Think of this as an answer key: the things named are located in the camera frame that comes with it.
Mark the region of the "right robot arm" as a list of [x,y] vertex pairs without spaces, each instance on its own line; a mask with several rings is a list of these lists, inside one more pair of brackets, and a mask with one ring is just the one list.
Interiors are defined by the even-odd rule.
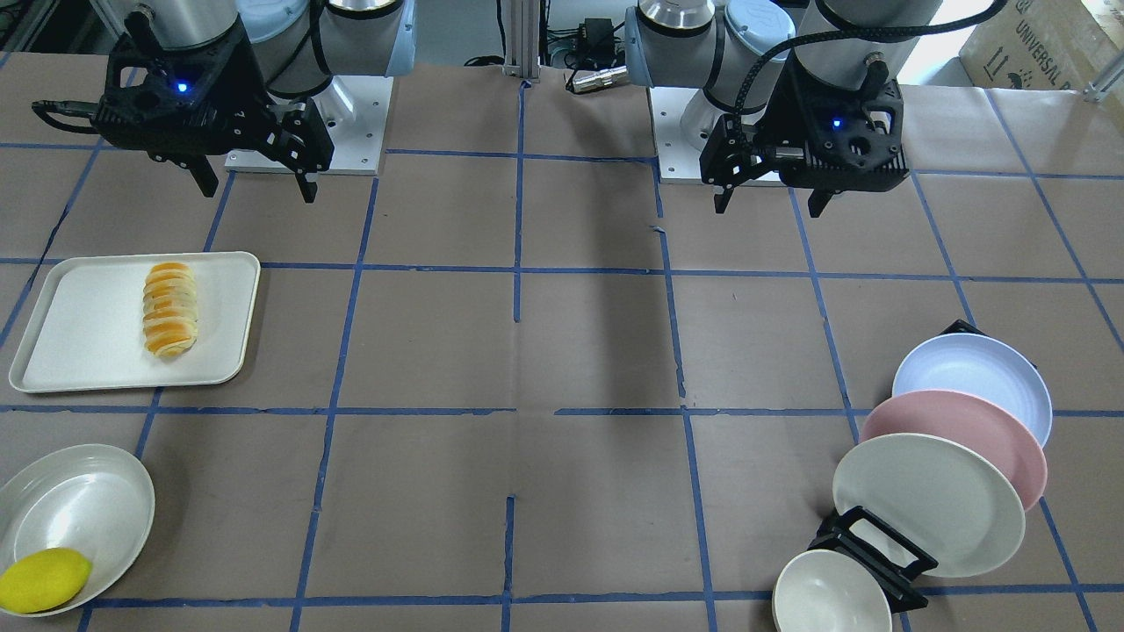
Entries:
[[185,169],[208,197],[210,156],[248,148],[292,172],[306,204],[333,168],[317,97],[337,76],[409,75],[413,1],[101,1],[118,31],[96,103],[40,100],[55,129]]

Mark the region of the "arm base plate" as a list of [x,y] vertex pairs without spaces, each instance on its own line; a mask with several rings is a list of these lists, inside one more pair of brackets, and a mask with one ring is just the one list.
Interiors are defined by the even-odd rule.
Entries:
[[692,88],[653,87],[649,103],[661,180],[703,184],[700,153],[722,111]]
[[325,175],[377,177],[393,76],[335,75],[312,94],[334,144]]

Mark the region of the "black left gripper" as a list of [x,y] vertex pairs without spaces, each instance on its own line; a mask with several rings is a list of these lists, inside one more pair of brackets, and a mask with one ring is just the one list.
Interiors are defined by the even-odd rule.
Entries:
[[796,58],[787,61],[764,115],[743,126],[724,112],[700,153],[700,180],[714,187],[715,213],[726,213],[736,186],[776,172],[786,186],[810,189],[819,219],[842,191],[885,192],[910,175],[904,155],[904,101],[883,53],[859,65],[858,87],[824,83]]

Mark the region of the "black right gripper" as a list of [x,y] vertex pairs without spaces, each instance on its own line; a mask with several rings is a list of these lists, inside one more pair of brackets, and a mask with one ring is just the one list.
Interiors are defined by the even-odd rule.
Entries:
[[39,100],[53,128],[89,133],[148,153],[193,177],[214,198],[209,157],[248,148],[296,173],[305,204],[329,168],[334,144],[316,103],[277,103],[237,15],[125,15],[96,103]]

